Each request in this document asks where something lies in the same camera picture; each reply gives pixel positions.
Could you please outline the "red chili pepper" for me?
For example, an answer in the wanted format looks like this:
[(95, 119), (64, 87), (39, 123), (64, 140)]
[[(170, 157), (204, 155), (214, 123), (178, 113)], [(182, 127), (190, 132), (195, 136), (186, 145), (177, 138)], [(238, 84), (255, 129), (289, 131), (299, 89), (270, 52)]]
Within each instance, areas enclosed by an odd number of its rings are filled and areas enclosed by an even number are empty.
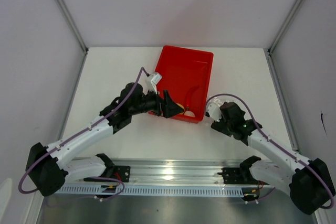
[(200, 88), (199, 85), (191, 87), (187, 94), (186, 94), (186, 99), (185, 99), (185, 110), (189, 111), (191, 106), (192, 106), (192, 100), (194, 93)]

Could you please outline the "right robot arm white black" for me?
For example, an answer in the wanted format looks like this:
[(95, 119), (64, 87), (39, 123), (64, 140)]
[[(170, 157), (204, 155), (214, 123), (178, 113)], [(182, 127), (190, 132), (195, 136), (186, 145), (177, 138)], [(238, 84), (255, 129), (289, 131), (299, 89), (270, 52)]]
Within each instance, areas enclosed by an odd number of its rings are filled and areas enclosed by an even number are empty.
[(281, 190), (306, 215), (333, 207), (335, 188), (324, 161), (311, 160), (278, 143), (262, 131), (261, 124), (245, 119), (245, 112), (235, 102), (210, 103), (205, 115), (213, 119), (212, 129), (241, 141), (272, 161), (268, 164), (257, 156), (243, 161), (239, 176), (244, 183), (259, 180)]

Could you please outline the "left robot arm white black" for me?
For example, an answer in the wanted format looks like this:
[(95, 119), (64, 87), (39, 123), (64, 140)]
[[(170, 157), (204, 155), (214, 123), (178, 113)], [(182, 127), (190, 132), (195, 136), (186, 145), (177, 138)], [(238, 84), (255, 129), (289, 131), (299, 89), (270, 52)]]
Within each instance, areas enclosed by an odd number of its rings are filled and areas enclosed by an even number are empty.
[(25, 177), (29, 177), (36, 191), (44, 197), (58, 191), (65, 183), (80, 180), (110, 181), (114, 176), (114, 163), (105, 154), (92, 158), (74, 158), (100, 140), (116, 134), (128, 126), (132, 117), (143, 113), (172, 118), (183, 112), (167, 90), (161, 97), (154, 91), (143, 93), (138, 83), (128, 83), (108, 106), (84, 129), (67, 139), (47, 146), (36, 143), (30, 148)]

